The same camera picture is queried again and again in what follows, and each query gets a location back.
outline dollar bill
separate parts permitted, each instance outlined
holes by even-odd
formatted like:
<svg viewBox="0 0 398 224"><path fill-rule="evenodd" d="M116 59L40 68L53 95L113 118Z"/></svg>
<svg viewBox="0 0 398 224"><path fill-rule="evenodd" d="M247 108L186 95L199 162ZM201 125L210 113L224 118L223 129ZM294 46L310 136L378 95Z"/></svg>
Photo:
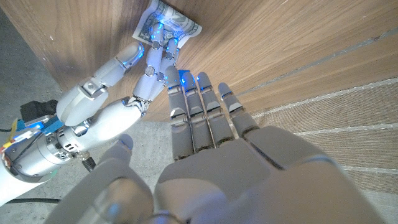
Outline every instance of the dollar bill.
<svg viewBox="0 0 398 224"><path fill-rule="evenodd" d="M171 38L177 38L178 48L181 48L190 37L198 35L201 31L201 26L168 4L160 0L150 0L132 37L150 44L149 30L157 22L164 25L164 43Z"/></svg>

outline wooden panel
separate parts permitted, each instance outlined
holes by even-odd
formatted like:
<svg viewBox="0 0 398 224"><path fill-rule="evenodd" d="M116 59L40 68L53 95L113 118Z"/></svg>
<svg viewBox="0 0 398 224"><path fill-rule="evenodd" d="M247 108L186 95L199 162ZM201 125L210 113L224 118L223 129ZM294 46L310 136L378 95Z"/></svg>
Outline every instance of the wooden panel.
<svg viewBox="0 0 398 224"><path fill-rule="evenodd" d="M398 170L398 129L301 136L341 165Z"/></svg>
<svg viewBox="0 0 398 224"><path fill-rule="evenodd" d="M398 123L398 83L376 85L318 101L300 101L275 112L264 110L254 120L261 127L273 125L293 133Z"/></svg>
<svg viewBox="0 0 398 224"><path fill-rule="evenodd" d="M271 108L398 76L398 35L283 78L239 99L248 111Z"/></svg>
<svg viewBox="0 0 398 224"><path fill-rule="evenodd" d="M398 194L398 175L353 170L346 172L360 189Z"/></svg>
<svg viewBox="0 0 398 224"><path fill-rule="evenodd" d="M133 41L132 33L147 2L0 0L0 6L67 90ZM166 2L203 27L183 47L178 67L194 74L207 72L214 86L228 82L236 93L377 37L398 24L398 2L394 0ZM131 95L144 67L141 61L114 86L107 102ZM285 95L278 105L294 100ZM264 106L268 105L258 104L251 110ZM147 119L165 120L168 110L163 92Z"/></svg>

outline gray floor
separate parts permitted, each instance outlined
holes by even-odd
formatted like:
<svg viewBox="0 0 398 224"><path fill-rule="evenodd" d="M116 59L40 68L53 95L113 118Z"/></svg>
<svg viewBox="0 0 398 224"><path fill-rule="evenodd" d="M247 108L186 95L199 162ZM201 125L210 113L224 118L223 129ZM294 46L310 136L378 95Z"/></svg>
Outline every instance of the gray floor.
<svg viewBox="0 0 398 224"><path fill-rule="evenodd" d="M20 105L32 100L59 100L61 95L59 85L0 10L0 128L8 129L14 119L21 118ZM170 125L138 122L126 132L134 140L130 167L153 189L161 171L172 162ZM7 133L0 133L1 142L6 138ZM108 148L109 144L105 144L90 152L98 161ZM87 173L80 161L72 161L52 180L21 198L62 198ZM4 205L0 207L0 223L43 223L54 206L45 203Z"/></svg>

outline black wire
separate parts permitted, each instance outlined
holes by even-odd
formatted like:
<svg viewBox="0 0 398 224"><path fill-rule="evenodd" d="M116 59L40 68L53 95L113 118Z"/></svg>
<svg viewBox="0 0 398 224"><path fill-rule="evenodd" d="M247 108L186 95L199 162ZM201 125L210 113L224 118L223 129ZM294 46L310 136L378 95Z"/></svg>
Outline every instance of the black wire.
<svg viewBox="0 0 398 224"><path fill-rule="evenodd" d="M23 153L25 153L26 150L28 150L28 149L33 145L33 143L35 143L35 142L38 140L38 138L41 137L42 135L43 135L43 133L38 134L38 135L33 139L33 141L31 141L31 142L29 143L29 145L27 145L27 146L25 147L25 149L23 149L23 150L21 151L21 153L14 159L14 161L17 161L17 159L19 159L19 158L23 155Z"/></svg>
<svg viewBox="0 0 398 224"><path fill-rule="evenodd" d="M0 128L0 132L11 132L11 129L1 129Z"/></svg>
<svg viewBox="0 0 398 224"><path fill-rule="evenodd" d="M40 203L59 203L61 199L52 199L52 198L20 198L20 199L12 199L7 203L28 203L28 202L40 202Z"/></svg>

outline robotic arm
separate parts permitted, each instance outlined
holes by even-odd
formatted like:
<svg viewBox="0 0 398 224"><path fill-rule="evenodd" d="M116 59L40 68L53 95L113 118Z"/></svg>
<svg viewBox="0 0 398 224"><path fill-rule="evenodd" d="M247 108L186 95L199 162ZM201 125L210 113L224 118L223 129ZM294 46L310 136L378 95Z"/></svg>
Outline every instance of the robotic arm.
<svg viewBox="0 0 398 224"><path fill-rule="evenodd" d="M2 148L7 162L0 164L0 179L7 185L0 185L0 189L11 187L13 191L6 190L10 193L0 197L0 205L46 182L72 158L79 157L92 170L95 163L87 150L116 137L145 115L165 86L165 67L175 66L177 58L177 40L172 39L162 60L163 28L163 24L156 24L151 30L147 68L131 98L117 100L99 110L108 97L108 87L120 81L144 55L144 47L138 42L128 45L62 97L52 119L58 118L64 126L36 134L33 141L26 139Z"/></svg>

